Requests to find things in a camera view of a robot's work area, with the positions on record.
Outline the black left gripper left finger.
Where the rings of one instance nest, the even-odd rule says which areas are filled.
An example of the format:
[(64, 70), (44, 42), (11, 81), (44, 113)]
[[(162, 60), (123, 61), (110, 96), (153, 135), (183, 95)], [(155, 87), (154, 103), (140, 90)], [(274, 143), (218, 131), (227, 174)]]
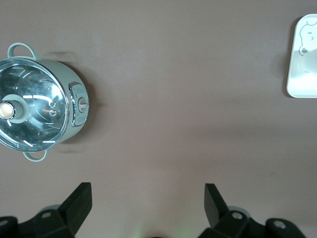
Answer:
[(30, 220), (0, 218), (2, 238), (74, 238), (92, 209), (91, 183), (82, 182), (60, 205), (43, 208)]

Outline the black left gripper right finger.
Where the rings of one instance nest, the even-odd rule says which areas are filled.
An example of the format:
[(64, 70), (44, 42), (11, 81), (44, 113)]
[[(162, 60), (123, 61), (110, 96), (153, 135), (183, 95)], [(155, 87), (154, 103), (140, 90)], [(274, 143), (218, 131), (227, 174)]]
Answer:
[(201, 238), (304, 238), (292, 222), (270, 218), (264, 225), (256, 222), (243, 209), (228, 207), (213, 183), (205, 184), (204, 209), (210, 227)]

